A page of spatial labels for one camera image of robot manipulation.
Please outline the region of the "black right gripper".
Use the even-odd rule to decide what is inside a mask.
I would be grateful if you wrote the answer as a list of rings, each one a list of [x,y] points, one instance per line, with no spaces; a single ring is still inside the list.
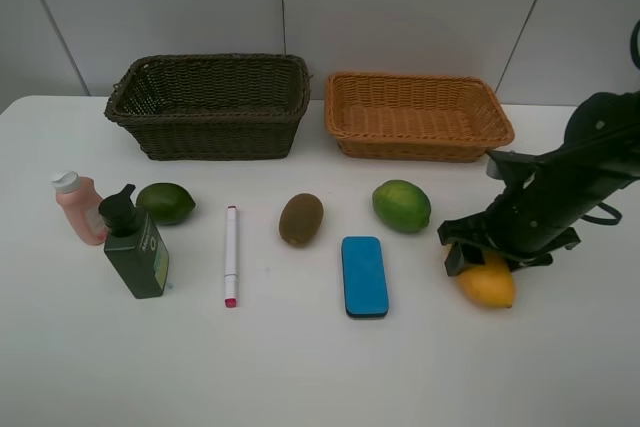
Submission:
[[[627,168],[613,160],[492,151],[487,173],[505,183],[503,192],[484,211],[438,228],[441,244],[449,248],[448,277],[483,265],[482,251],[503,257],[512,272],[547,266],[554,251],[580,243],[573,228],[578,220],[616,225],[622,218],[605,204],[627,186]]]

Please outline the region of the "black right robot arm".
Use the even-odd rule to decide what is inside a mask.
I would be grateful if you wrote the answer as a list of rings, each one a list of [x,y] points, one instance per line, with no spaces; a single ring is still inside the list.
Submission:
[[[576,247],[573,225],[615,226],[621,213],[606,199],[639,179],[639,95],[600,92],[570,117],[563,144],[529,155],[491,151],[489,176],[505,188],[482,212],[443,222],[448,276],[494,254],[511,271],[552,263],[553,252]]]

